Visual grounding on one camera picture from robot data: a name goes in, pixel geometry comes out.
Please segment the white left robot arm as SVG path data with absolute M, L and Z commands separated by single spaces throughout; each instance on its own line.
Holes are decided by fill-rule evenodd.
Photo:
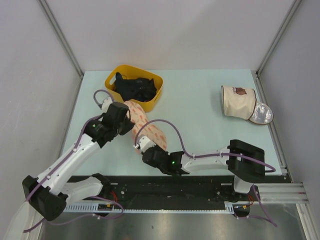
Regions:
M 22 181 L 26 201 L 45 220 L 53 221 L 70 204 L 93 196 L 107 199 L 110 182 L 99 173 L 79 182 L 68 180 L 90 156 L 134 127 L 130 116 L 127 105 L 112 102 L 101 115 L 89 119 L 66 153 L 37 177 L 28 175 Z

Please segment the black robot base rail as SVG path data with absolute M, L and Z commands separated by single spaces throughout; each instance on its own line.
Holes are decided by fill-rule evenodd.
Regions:
M 232 176 L 103 176 L 109 180 L 98 197 L 116 200 L 123 207 L 183 206 L 209 203 L 247 203 L 259 190 L 237 193 Z

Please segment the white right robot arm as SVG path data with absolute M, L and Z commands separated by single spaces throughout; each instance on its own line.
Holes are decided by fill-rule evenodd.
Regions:
M 265 152 L 261 148 L 240 140 L 204 156 L 187 156 L 186 151 L 167 152 L 146 136 L 136 144 L 142 161 L 169 176 L 188 175 L 204 170 L 227 170 L 234 175 L 231 196 L 242 201 L 253 184 L 265 180 Z

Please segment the pink tulip mesh laundry bag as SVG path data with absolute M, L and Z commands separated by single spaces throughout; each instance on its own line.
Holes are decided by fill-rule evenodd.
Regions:
M 138 131 L 143 127 L 143 125 L 148 123 L 149 120 L 147 114 L 138 103 L 128 100 L 125 101 L 124 104 L 129 108 L 129 113 L 127 113 L 127 116 L 130 118 L 130 121 L 134 123 L 134 127 L 131 130 L 132 139 L 134 141 Z M 165 134 L 153 123 L 148 124 L 139 133 L 139 136 L 141 135 L 148 137 L 164 151 L 167 150 L 167 139 Z

